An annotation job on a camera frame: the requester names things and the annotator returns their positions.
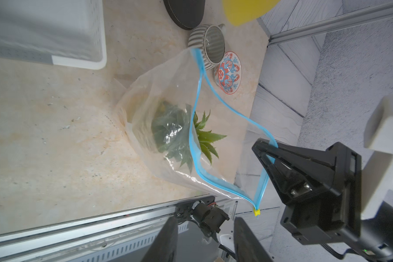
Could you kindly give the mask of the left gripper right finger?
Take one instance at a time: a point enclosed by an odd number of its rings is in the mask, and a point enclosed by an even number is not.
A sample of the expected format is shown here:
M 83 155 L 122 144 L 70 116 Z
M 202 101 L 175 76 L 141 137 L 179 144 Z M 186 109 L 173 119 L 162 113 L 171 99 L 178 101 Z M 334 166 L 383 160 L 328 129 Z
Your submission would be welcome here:
M 234 247 L 237 262 L 273 262 L 243 218 L 234 220 Z

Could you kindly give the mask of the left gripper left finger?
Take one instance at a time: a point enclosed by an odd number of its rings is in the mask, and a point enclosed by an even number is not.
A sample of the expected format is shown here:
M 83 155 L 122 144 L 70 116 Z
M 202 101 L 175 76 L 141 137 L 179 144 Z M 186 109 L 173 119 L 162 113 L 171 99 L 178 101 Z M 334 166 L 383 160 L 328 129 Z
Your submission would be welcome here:
M 175 262 L 177 258 L 178 236 L 178 220 L 175 217 L 170 217 L 141 261 Z

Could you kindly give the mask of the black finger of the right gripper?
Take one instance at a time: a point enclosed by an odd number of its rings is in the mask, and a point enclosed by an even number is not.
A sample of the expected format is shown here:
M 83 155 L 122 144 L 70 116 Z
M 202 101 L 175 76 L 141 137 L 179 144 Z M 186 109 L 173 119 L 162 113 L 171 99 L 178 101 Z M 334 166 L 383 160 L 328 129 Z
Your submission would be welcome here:
M 278 144 L 259 138 L 252 151 L 286 205 L 334 196 L 334 148 L 325 151 Z

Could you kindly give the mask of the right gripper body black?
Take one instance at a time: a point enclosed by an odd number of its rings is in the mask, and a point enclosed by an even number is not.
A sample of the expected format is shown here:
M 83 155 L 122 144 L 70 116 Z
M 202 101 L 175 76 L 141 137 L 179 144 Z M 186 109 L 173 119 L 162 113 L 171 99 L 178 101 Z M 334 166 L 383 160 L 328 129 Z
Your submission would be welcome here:
M 282 146 L 300 181 L 288 187 L 281 225 L 302 245 L 354 242 L 361 231 L 361 156 L 341 142 L 325 151 Z

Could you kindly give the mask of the yellow pineapple green crown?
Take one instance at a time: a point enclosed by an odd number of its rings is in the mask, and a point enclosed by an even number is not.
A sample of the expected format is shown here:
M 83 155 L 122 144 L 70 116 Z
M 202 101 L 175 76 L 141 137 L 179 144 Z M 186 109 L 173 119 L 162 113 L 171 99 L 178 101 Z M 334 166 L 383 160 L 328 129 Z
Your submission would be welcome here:
M 180 167 L 186 165 L 189 171 L 193 169 L 193 159 L 189 143 L 190 126 L 196 131 L 197 144 L 201 152 L 212 163 L 212 157 L 219 157 L 214 143 L 226 138 L 226 135 L 214 133 L 205 129 L 210 114 L 205 112 L 200 119 L 197 114 L 191 117 L 192 107 L 186 104 L 183 110 L 166 100 L 159 103 L 151 123 L 151 131 L 159 153 L 168 160 L 174 159 Z

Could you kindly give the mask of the clear zip-top bag blue seal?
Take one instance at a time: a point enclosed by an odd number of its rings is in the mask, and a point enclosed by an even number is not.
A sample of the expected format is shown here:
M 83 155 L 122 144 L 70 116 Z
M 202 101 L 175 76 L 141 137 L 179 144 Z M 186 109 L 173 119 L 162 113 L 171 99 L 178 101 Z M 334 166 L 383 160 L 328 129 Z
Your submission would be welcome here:
M 159 153 L 151 123 L 160 102 L 191 105 L 191 117 L 210 114 L 205 129 L 227 137 L 214 143 L 219 157 L 210 164 L 202 154 L 193 126 L 189 143 L 193 169 Z M 135 152 L 152 174 L 160 179 L 197 191 L 246 201 L 256 216 L 270 178 L 252 151 L 259 139 L 277 146 L 262 125 L 230 106 L 215 90 L 199 49 L 183 50 L 172 59 L 139 76 L 127 88 L 114 109 L 115 119 Z

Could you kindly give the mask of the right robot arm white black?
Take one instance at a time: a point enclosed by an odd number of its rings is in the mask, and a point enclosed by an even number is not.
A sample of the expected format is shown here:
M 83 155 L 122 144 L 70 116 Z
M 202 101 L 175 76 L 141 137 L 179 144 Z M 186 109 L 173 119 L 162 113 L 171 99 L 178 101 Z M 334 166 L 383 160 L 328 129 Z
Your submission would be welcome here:
M 375 217 L 361 219 L 361 156 L 342 143 L 324 151 L 258 139 L 252 150 L 285 205 L 281 225 L 302 245 L 332 243 L 369 262 L 393 262 L 393 207 L 383 202 Z

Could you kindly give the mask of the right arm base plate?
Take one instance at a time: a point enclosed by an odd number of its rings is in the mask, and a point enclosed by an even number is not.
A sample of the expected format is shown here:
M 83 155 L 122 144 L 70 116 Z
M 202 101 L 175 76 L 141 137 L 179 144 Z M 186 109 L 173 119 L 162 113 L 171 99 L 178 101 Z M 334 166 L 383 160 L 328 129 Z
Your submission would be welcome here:
M 178 224 L 192 221 L 206 237 L 213 239 L 220 233 L 223 223 L 230 220 L 229 215 L 219 208 L 214 196 L 177 204 L 174 217 Z

